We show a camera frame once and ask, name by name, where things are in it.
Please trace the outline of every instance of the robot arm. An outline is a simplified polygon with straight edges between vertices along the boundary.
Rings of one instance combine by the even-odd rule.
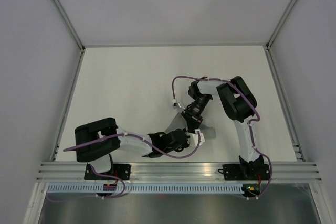
[[[241,77],[235,77],[230,82],[244,94],[254,107],[257,106],[256,99]],[[218,96],[226,114],[234,121],[240,144],[240,157],[246,162],[259,158],[260,155],[251,144],[251,134],[249,131],[249,120],[253,117],[254,112],[235,90],[222,81],[194,81],[189,87],[188,94],[195,99],[182,112],[189,129],[200,126],[203,121],[201,113],[205,106],[212,99],[212,96]]]
[[[161,157],[162,152],[179,152],[186,147],[196,146],[198,134],[201,138],[201,145],[204,138],[200,132],[189,133],[177,129],[169,133],[157,132],[138,135],[117,126],[114,118],[106,118],[75,129],[77,161],[90,163],[96,168],[97,172],[102,173],[113,168],[110,153],[115,150],[131,151],[143,157],[156,158]],[[115,137],[109,137],[108,141],[104,141],[100,135],[103,138],[113,135]]]

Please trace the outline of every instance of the robotic arm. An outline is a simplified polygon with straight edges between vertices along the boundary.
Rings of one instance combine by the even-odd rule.
[[[113,162],[110,153],[115,150],[133,151],[143,157],[157,158],[161,157],[162,153],[180,152],[190,146],[198,147],[204,143],[203,134],[199,130],[203,122],[201,114],[209,101],[213,99],[212,96],[218,96],[225,113],[234,121],[237,130],[240,144],[239,168],[244,175],[244,178],[240,180],[255,180],[256,175],[263,174],[261,170],[265,171],[267,168],[265,168],[263,157],[252,145],[249,122],[254,112],[231,86],[234,85],[253,107],[257,106],[257,101],[241,77],[231,79],[230,83],[231,85],[219,80],[197,80],[191,83],[188,94],[194,102],[181,113],[187,122],[186,129],[139,136],[117,126],[114,118],[106,118],[76,128],[76,146],[65,149],[65,151],[76,149],[78,162],[92,164],[99,173],[112,173]]]
[[[243,93],[254,107],[257,106],[255,97],[241,77],[237,76],[230,82]],[[188,94],[195,101],[181,114],[187,121],[189,130],[194,130],[200,126],[203,121],[201,114],[205,106],[213,99],[212,96],[218,96],[225,113],[236,126],[240,144],[240,158],[245,162],[253,162],[259,158],[259,154],[251,144],[249,131],[249,121],[254,116],[254,112],[234,89],[222,81],[194,81],[189,86]]]

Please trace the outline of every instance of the white connector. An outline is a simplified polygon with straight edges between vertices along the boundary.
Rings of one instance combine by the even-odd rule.
[[[204,135],[201,133],[200,129],[195,129],[195,134],[187,132],[186,135],[189,136],[188,142],[190,147],[196,147],[198,144],[198,134],[201,137],[201,143],[202,145],[205,142]]]
[[[185,110],[184,106],[182,105],[182,103],[178,102],[176,99],[173,99],[173,108],[174,109],[182,109]]]

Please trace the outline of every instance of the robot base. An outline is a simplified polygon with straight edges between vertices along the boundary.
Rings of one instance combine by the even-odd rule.
[[[130,180],[130,175],[131,175],[131,165],[126,165],[126,164],[113,164],[113,169],[112,171],[108,171],[105,173],[102,173],[104,175],[113,175],[116,176],[124,181],[129,181]],[[106,177],[101,177],[97,176],[96,174],[93,173],[91,169],[91,165],[88,164],[85,169],[85,175],[84,175],[84,180],[111,180],[115,181],[113,178],[106,178]]]
[[[255,161],[246,162],[241,157],[240,164],[226,164],[218,172],[224,175],[225,181],[259,181],[269,180],[269,166],[264,164],[264,159],[260,156]]]

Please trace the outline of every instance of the purple cable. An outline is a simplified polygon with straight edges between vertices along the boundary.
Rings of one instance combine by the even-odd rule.
[[[163,152],[162,150],[160,150],[159,148],[155,147],[153,144],[151,144],[150,142],[148,142],[147,140],[143,140],[143,137],[141,136],[138,136],[136,134],[132,134],[132,133],[128,133],[127,136],[133,136],[133,137],[136,137],[137,139],[145,142],[147,145],[149,145],[150,147],[152,147],[153,149],[157,150],[158,152],[160,152],[161,154],[163,155],[166,155],[167,157],[171,157],[171,158],[174,158],[174,159],[183,159],[183,158],[187,158],[187,157],[190,157],[192,156],[199,148],[199,146],[201,145],[201,134],[198,132],[198,142],[197,142],[197,145],[196,147],[194,148],[194,150],[192,152],[190,152],[189,154],[185,155],[185,156],[181,156],[181,157],[178,157],[178,156],[173,156],[173,155],[170,155],[166,152]]]
[[[259,155],[265,157],[267,159],[268,163],[269,163],[269,180],[268,180],[268,183],[267,183],[265,189],[261,192],[261,194],[259,196],[263,195],[267,191],[267,189],[269,188],[269,185],[270,185],[271,180],[272,180],[272,163],[271,163],[271,159],[266,154],[264,154],[264,153],[262,153],[261,151],[258,150],[258,148],[256,146],[256,143],[255,143],[255,140],[254,140],[251,122],[259,122],[260,121],[260,115],[257,112],[257,110],[254,108],[254,106],[251,104],[251,102],[246,98],[246,96],[244,96],[244,94],[236,86],[234,86],[230,81],[222,80],[220,78],[201,79],[201,78],[194,78],[194,77],[190,77],[190,76],[176,76],[172,81],[172,90],[173,90],[173,98],[174,99],[175,99],[174,82],[178,78],[187,78],[187,79],[192,79],[192,80],[196,80],[196,81],[221,81],[221,82],[227,83],[231,88],[233,88],[244,99],[244,101],[247,103],[247,105],[253,110],[253,112],[255,113],[257,118],[256,119],[250,119],[248,121],[252,146],[253,146],[253,148],[255,148],[255,151]]]
[[[85,147],[85,146],[88,146],[88,145],[91,145],[91,144],[96,144],[96,143],[99,143],[99,142],[108,140],[108,139],[110,139],[110,138],[118,137],[118,136],[124,136],[124,134],[123,134],[123,133],[120,133],[120,134],[115,134],[115,135],[105,136],[105,137],[102,137],[102,138],[99,138],[99,139],[96,139],[96,140],[92,140],[92,141],[90,141],[90,142],[86,142],[86,143],[83,143],[83,144],[79,144],[79,145],[75,145],[75,146],[66,148],[66,149],[64,149],[63,151],[64,151],[64,152],[74,151],[74,150],[76,150],[76,149],[79,149],[79,148],[82,148],[82,147]]]
[[[122,196],[122,194],[126,190],[126,184],[125,184],[125,182],[121,178],[118,178],[118,177],[112,176],[112,175],[104,175],[104,174],[97,173],[96,170],[95,170],[95,168],[92,165],[91,165],[91,170],[97,176],[106,177],[106,178],[113,178],[115,180],[119,180],[122,183],[122,185],[123,185],[122,191],[120,193],[118,193],[116,195],[111,195],[111,196],[104,196],[104,198],[110,198],[111,199],[111,198],[118,198],[118,197]],[[83,199],[83,198],[97,198],[97,195],[96,194],[90,194],[90,195],[82,195],[82,196],[78,196],[78,197],[70,198],[70,199],[54,200],[54,199],[51,199],[48,194],[46,194],[46,199],[49,202],[51,202],[51,203],[65,203],[65,202],[69,202],[69,201],[74,200],[74,199]]]
[[[110,135],[110,136],[105,136],[105,137],[102,137],[102,138],[99,138],[99,139],[96,139],[96,140],[92,140],[90,142],[86,142],[84,144],[79,144],[79,145],[75,145],[75,146],[72,146],[72,147],[69,147],[69,148],[66,148],[64,149],[63,151],[64,152],[69,152],[69,151],[74,151],[76,149],[79,149],[79,148],[82,148],[82,147],[85,147],[85,146],[88,146],[88,145],[91,145],[91,144],[96,144],[96,143],[99,143],[99,142],[102,142],[102,141],[106,141],[108,139],[111,139],[111,138],[114,138],[114,137],[118,137],[118,136],[125,136],[124,133],[120,133],[120,134],[115,134],[115,135]],[[158,152],[160,152],[161,154],[163,155],[166,155],[168,157],[171,157],[171,158],[175,158],[175,159],[183,159],[183,158],[187,158],[187,157],[190,157],[191,155],[193,155],[199,148],[199,146],[201,145],[201,134],[198,133],[198,142],[197,142],[197,145],[195,147],[195,149],[190,152],[189,154],[185,155],[185,156],[173,156],[173,155],[170,155],[162,150],[160,150],[159,148],[157,148],[156,146],[154,146],[153,144],[151,144],[150,142],[148,142],[147,140],[144,140],[143,137],[139,136],[139,135],[136,135],[136,134],[133,134],[133,133],[127,133],[127,136],[131,136],[131,137],[135,137],[141,141],[143,141],[145,144],[149,145],[150,147],[152,147],[153,149],[157,150]]]
[[[173,90],[173,98],[175,99],[175,90],[174,90],[174,82],[176,79],[178,78],[184,78],[184,79],[192,79],[195,81],[200,81],[200,80],[204,80],[204,79],[200,79],[200,78],[195,78],[195,77],[190,77],[190,76],[176,76],[174,77],[173,81],[172,81],[172,90]]]
[[[70,199],[55,200],[55,199],[51,199],[49,197],[49,194],[46,194],[46,199],[51,203],[65,203],[65,202],[72,201],[74,199],[83,199],[83,198],[96,198],[96,195],[95,194],[90,194],[90,195],[82,195],[82,196],[78,196],[78,197],[74,197],[74,198],[70,198]]]
[[[118,198],[120,197],[124,191],[126,190],[126,185],[125,185],[125,182],[121,179],[121,178],[118,178],[116,176],[112,176],[112,175],[104,175],[104,174],[100,174],[100,173],[97,173],[95,168],[91,165],[91,170],[93,171],[94,174],[96,174],[97,176],[100,176],[100,177],[105,177],[105,178],[114,178],[115,180],[119,180],[122,185],[123,185],[123,188],[121,190],[120,193],[116,194],[116,195],[111,195],[111,196],[104,196],[104,198]]]

